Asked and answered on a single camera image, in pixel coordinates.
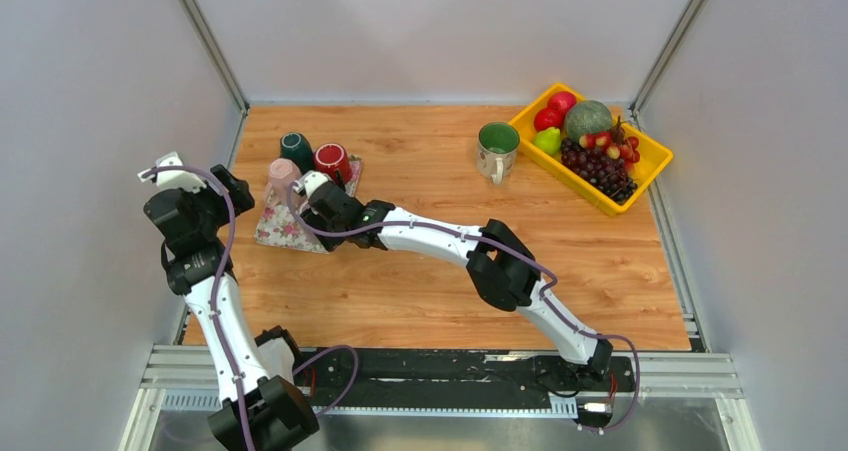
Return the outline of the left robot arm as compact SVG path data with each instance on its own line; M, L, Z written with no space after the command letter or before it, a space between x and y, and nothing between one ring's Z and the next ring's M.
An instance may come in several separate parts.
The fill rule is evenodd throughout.
M255 200L246 181L223 165L185 165L169 153L140 172L158 191L145 216L163 235L161 264L171 291L200 324L213 359L219 411L208 419L228 450L290 450L319 429L307 397L295 385L306 359L280 326L253 336L234 275L235 221Z

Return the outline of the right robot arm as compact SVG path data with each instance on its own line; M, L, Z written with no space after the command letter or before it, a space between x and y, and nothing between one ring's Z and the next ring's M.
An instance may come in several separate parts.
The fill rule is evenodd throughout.
M584 388L596 388L611 374L613 346L582 323L553 293L557 279L503 222L462 226L424 218L392 203L362 204L319 173L290 185L288 206L306 200L296 220L332 247L347 241L362 249L413 252L466 270L480 299L531 322L570 363Z

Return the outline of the cream floral mug green inside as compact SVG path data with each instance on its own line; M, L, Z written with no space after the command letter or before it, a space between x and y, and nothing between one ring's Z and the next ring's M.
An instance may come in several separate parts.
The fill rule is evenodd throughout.
M477 171L494 185L501 185L514 167L519 144L519 134L510 124L484 125L477 136Z

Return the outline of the left arm base link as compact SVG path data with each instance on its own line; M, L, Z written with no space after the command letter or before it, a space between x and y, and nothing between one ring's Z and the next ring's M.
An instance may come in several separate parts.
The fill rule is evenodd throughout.
M279 376L294 383L295 369L304 358L291 333L281 326L275 326L263 330L254 340L267 375Z

